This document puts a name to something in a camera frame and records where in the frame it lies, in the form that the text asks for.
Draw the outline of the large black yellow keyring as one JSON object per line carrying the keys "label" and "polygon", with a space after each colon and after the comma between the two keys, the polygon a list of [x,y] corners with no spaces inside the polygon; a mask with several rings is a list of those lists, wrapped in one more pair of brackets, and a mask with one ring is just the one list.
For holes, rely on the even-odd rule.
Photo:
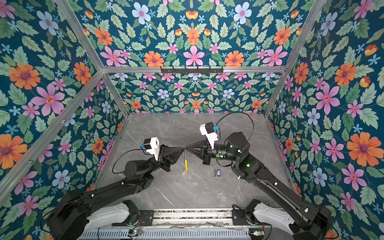
{"label": "large black yellow keyring", "polygon": [[184,167],[184,173],[188,173],[188,160],[187,160],[187,150],[184,150],[184,162],[185,162],[185,167]]}

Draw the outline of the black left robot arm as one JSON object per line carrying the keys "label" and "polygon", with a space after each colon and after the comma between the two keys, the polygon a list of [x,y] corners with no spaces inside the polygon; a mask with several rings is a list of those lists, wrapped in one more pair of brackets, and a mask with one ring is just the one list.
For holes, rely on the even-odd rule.
{"label": "black left robot arm", "polygon": [[63,196],[58,205],[48,214],[47,225],[55,240],[76,240],[83,232],[108,224],[127,222],[138,215],[136,206],[123,201],[110,206],[126,196],[146,190],[153,182],[152,172],[163,169],[170,171],[187,147],[168,147],[162,145],[158,159],[129,161],[126,163],[124,179],[89,192],[70,191]]}

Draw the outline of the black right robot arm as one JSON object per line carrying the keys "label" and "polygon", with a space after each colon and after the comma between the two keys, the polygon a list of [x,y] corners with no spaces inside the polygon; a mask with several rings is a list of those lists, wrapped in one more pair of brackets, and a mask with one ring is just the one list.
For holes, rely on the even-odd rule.
{"label": "black right robot arm", "polygon": [[283,184],[250,152],[250,143],[241,132],[230,134],[227,141],[201,141],[185,147],[204,161],[231,161],[231,169],[244,180],[266,193],[279,206],[275,209],[253,200],[245,209],[248,221],[266,223],[290,234],[295,240],[323,240],[329,230],[331,212],[300,197]]}

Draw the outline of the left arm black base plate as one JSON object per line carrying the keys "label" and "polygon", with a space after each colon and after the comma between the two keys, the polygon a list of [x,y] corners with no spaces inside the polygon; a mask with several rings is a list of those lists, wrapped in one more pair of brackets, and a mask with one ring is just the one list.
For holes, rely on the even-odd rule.
{"label": "left arm black base plate", "polygon": [[130,214],[122,223],[113,223],[114,227],[138,227],[152,226],[155,211],[153,210],[139,210],[136,213]]}

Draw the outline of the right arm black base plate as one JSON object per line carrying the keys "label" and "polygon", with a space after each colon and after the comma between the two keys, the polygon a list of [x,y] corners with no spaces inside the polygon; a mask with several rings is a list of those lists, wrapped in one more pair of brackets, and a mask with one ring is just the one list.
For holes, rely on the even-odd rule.
{"label": "right arm black base plate", "polygon": [[232,205],[232,221],[234,226],[256,226],[261,222],[255,217],[252,206],[248,205],[241,208],[238,205]]}

